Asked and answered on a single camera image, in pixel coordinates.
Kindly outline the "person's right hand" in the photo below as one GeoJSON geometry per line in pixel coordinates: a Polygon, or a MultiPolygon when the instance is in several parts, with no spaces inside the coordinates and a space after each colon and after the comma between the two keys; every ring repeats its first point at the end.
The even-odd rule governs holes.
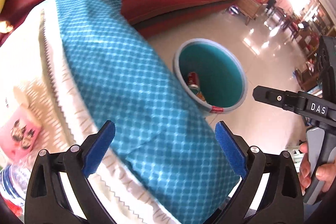
{"type": "MultiPolygon", "coordinates": [[[[302,194],[305,194],[306,188],[308,188],[311,184],[311,178],[309,175],[310,172],[310,162],[307,159],[307,143],[302,143],[299,147],[299,150],[304,153],[300,168],[299,168],[299,183],[301,186],[301,192],[302,194]]],[[[318,178],[320,181],[323,181],[323,188],[321,190],[321,193],[326,193],[334,179],[336,174],[336,167],[335,162],[331,164],[323,164],[318,167],[316,171],[316,178],[318,178]]]]}

